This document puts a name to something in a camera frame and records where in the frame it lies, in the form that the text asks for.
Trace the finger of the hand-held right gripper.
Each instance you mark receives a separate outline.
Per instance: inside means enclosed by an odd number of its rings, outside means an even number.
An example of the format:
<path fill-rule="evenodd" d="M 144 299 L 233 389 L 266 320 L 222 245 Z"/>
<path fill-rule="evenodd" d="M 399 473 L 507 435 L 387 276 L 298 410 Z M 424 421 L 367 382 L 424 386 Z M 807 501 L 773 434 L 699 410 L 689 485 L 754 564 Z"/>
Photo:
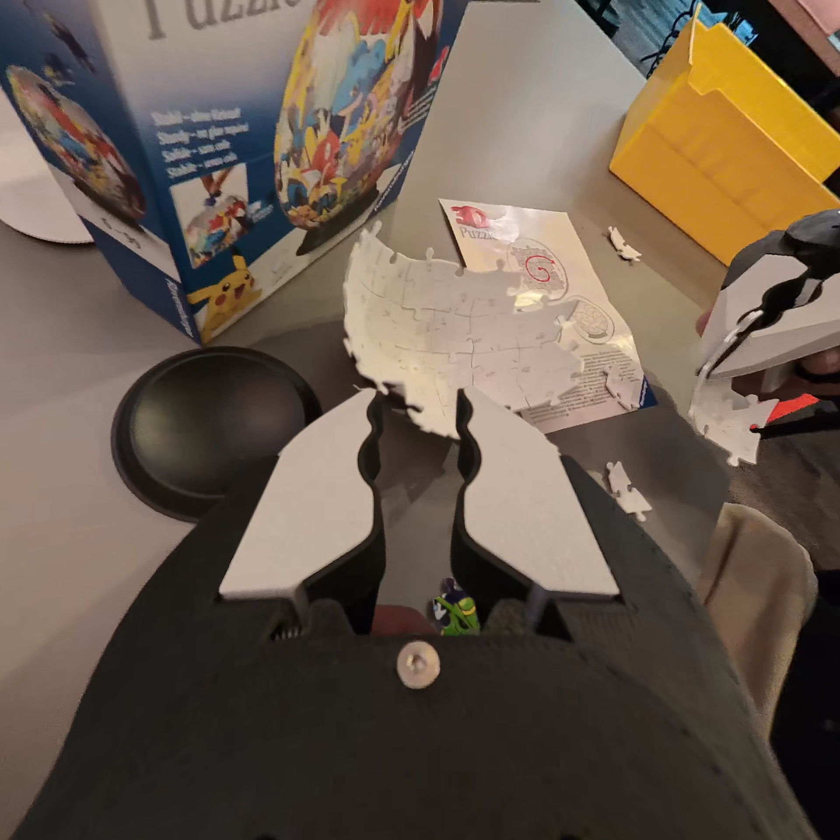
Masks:
<path fill-rule="evenodd" d="M 792 364 L 838 345 L 839 275 L 741 275 L 709 318 L 709 381 Z"/>
<path fill-rule="evenodd" d="M 699 377 L 772 371 L 824 350 L 824 276 L 798 258 L 730 266 L 700 340 Z"/>

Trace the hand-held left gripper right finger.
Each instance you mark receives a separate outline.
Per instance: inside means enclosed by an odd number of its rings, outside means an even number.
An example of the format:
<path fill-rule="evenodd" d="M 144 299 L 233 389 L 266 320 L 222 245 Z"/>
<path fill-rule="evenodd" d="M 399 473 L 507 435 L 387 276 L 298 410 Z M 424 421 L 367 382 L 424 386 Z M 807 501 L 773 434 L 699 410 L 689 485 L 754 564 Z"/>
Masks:
<path fill-rule="evenodd" d="M 556 445 L 476 387 L 456 400 L 458 491 L 450 568 L 479 622 L 504 601 L 524 606 L 526 624 L 557 600 L 613 602 L 621 591 Z"/>

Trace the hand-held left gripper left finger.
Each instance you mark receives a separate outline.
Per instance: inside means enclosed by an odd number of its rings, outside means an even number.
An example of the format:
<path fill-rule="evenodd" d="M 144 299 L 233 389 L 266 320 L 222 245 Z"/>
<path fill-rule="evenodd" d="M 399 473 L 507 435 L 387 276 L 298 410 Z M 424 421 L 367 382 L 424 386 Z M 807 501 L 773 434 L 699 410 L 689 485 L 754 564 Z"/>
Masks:
<path fill-rule="evenodd" d="M 304 619 L 331 600 L 371 634 L 386 567 L 382 431 L 382 394 L 363 389 L 281 450 L 219 585 L 223 602 L 285 601 Z"/>

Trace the partly built puzzle ball shell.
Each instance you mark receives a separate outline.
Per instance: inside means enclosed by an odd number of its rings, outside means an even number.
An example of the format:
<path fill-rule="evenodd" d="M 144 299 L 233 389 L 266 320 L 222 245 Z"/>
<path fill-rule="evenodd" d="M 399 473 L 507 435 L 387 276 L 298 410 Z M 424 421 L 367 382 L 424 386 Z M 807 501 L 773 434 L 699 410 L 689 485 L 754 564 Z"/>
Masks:
<path fill-rule="evenodd" d="M 519 277 L 411 259 L 385 245 L 380 223 L 363 228 L 343 279 L 344 346 L 359 374 L 397 394 L 422 431 L 458 438 L 457 394 L 475 386 L 521 413 L 557 405 L 581 376 L 582 357 L 561 343 L 565 320 Z"/>

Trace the green colourful puzzle piece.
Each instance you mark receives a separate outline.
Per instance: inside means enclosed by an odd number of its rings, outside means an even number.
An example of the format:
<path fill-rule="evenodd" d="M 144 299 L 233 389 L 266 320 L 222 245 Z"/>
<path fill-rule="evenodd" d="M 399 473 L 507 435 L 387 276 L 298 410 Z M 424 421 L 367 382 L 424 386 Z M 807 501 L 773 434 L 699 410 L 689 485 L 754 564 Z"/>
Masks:
<path fill-rule="evenodd" d="M 480 634 L 480 620 L 474 599 L 452 576 L 444 578 L 440 592 L 430 602 L 433 626 L 440 636 L 461 637 Z"/>

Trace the black puzzle ball stand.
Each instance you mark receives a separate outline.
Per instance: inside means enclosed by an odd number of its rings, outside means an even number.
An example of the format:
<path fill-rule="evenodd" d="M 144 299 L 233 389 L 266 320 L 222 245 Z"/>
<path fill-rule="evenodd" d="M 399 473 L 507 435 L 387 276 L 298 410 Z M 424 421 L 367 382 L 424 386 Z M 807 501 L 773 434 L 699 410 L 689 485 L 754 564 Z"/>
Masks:
<path fill-rule="evenodd" d="M 198 522 L 321 415 L 310 384 L 279 359 L 235 346 L 192 350 L 126 392 L 112 420 L 112 461 L 147 507 Z"/>

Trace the blue puzzle box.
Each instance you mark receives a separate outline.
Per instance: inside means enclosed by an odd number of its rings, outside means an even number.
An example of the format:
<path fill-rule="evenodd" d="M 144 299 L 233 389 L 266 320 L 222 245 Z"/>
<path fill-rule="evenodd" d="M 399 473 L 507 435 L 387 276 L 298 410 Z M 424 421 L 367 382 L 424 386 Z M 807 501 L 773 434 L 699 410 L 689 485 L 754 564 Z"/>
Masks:
<path fill-rule="evenodd" d="M 205 345 L 396 200 L 467 6 L 2 2 L 2 87 L 127 292 Z"/>

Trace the person's right hand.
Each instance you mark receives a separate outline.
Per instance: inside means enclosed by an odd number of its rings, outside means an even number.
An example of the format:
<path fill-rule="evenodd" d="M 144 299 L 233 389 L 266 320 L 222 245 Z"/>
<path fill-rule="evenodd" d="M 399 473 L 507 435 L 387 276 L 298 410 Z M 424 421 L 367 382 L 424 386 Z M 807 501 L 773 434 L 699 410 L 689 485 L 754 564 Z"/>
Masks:
<path fill-rule="evenodd" d="M 839 347 L 798 360 L 794 372 L 798 378 L 818 389 L 839 386 Z"/>

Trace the yellow plastic tray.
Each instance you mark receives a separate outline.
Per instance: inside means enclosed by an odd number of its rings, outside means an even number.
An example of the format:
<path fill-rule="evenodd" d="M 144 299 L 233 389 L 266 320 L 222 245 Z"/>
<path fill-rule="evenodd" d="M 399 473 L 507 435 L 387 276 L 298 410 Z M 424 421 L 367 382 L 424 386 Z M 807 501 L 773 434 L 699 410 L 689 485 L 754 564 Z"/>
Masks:
<path fill-rule="evenodd" d="M 609 170 L 722 264 L 838 210 L 838 132 L 724 24 L 695 13 L 627 111 Z"/>

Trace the white instruction leaflet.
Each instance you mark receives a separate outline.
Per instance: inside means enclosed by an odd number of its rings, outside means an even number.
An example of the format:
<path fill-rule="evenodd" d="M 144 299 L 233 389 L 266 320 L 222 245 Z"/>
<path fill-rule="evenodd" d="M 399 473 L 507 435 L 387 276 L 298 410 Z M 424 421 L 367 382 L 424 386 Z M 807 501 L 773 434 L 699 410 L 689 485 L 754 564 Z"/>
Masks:
<path fill-rule="evenodd" d="M 518 314 L 548 316 L 547 341 L 580 367 L 561 376 L 569 386 L 562 394 L 530 397 L 521 411 L 524 419 L 550 434 L 628 414 L 605 389 L 603 372 L 613 365 L 645 378 L 639 410 L 658 404 L 634 336 L 609 301 L 567 213 L 463 199 L 440 198 L 439 203 L 465 267 L 514 274 Z"/>

